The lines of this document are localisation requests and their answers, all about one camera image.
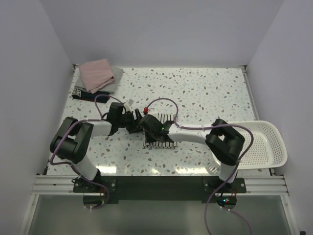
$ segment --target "folded towel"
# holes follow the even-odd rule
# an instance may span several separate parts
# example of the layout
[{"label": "folded towel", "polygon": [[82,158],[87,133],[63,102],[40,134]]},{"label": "folded towel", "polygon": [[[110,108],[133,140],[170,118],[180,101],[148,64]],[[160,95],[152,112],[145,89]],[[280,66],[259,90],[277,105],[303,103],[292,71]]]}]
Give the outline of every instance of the folded towel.
[{"label": "folded towel", "polygon": [[[110,94],[114,94],[115,90],[117,88],[117,85],[119,84],[119,82],[122,79],[123,76],[123,69],[121,68],[117,68],[117,67],[111,67],[112,72],[114,74],[114,81],[108,85],[106,85],[105,87],[101,88],[99,91],[100,92],[107,92]],[[81,78],[79,77],[75,83],[75,88],[82,90],[82,91],[87,91],[85,88],[85,85],[83,84]]]},{"label": "folded towel", "polygon": [[[86,91],[82,91],[78,88],[74,88],[72,92],[72,97],[73,99],[81,99],[81,100],[86,100],[86,101],[91,101],[94,102],[94,98],[99,95],[99,94],[109,94],[107,92],[96,92],[96,93],[89,93]],[[110,97],[107,96],[100,96],[97,98],[97,102],[99,103],[107,103]]]},{"label": "folded towel", "polygon": [[114,81],[114,74],[107,59],[86,62],[79,66],[87,92],[95,93]]}]

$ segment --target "white plastic basket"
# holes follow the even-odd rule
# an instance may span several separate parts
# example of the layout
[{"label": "white plastic basket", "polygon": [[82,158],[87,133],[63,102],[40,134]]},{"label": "white plastic basket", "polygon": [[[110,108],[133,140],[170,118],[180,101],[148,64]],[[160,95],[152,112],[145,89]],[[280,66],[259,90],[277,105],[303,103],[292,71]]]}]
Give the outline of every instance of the white plastic basket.
[{"label": "white plastic basket", "polygon": [[[254,136],[251,149],[243,156],[238,169],[260,169],[282,166],[287,161],[287,151],[277,128],[267,121],[232,122],[247,127]],[[246,139],[243,151],[250,143],[251,137],[247,131],[235,128]],[[213,155],[218,165],[221,162]]]}]

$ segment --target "terrazzo surface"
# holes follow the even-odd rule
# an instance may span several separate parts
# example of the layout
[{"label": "terrazzo surface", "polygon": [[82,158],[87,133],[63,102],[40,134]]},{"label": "terrazzo surface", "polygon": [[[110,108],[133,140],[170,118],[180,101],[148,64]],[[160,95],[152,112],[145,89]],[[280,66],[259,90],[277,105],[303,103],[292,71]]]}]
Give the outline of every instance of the terrazzo surface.
[{"label": "terrazzo surface", "polygon": [[[134,100],[133,108],[143,111],[159,97],[175,100],[179,121],[209,125],[216,118],[226,121],[254,120],[241,69],[207,68],[123,68],[124,74],[115,97]],[[71,91],[79,77],[76,69],[63,114],[77,119],[99,118],[93,102],[72,99]],[[113,102],[99,104],[102,113]],[[168,101],[152,105],[160,113],[174,114]],[[217,175],[219,165],[208,147],[181,142],[176,149],[143,148],[143,134],[128,134],[119,129],[113,136],[94,137],[87,155],[103,175]],[[66,165],[48,165],[47,175],[73,175]],[[241,170],[239,175],[268,175],[268,170]]]}]

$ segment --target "black mounting plate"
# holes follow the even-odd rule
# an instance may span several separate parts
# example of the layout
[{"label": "black mounting plate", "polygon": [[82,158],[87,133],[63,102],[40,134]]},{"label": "black mounting plate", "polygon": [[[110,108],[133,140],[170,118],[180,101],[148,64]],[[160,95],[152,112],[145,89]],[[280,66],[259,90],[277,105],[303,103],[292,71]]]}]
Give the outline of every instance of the black mounting plate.
[{"label": "black mounting plate", "polygon": [[[108,203],[119,200],[202,201],[205,203],[222,181],[218,176],[101,176],[102,184],[110,192]],[[243,178],[236,178],[219,192],[246,193]],[[73,192],[100,192],[100,188],[85,188],[74,184]]]}]

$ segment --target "gray floor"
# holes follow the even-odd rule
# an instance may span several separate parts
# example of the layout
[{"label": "gray floor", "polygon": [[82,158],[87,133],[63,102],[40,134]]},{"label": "gray floor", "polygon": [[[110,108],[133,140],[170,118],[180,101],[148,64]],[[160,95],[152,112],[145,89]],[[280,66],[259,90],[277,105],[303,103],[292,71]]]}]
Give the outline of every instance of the gray floor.
[{"label": "gray floor", "polygon": [[[290,235],[280,197],[238,198],[235,208],[254,235]],[[121,201],[89,211],[81,196],[41,196],[30,235],[205,235],[200,202]],[[248,235],[244,221],[211,204],[208,221],[215,235]]]}]

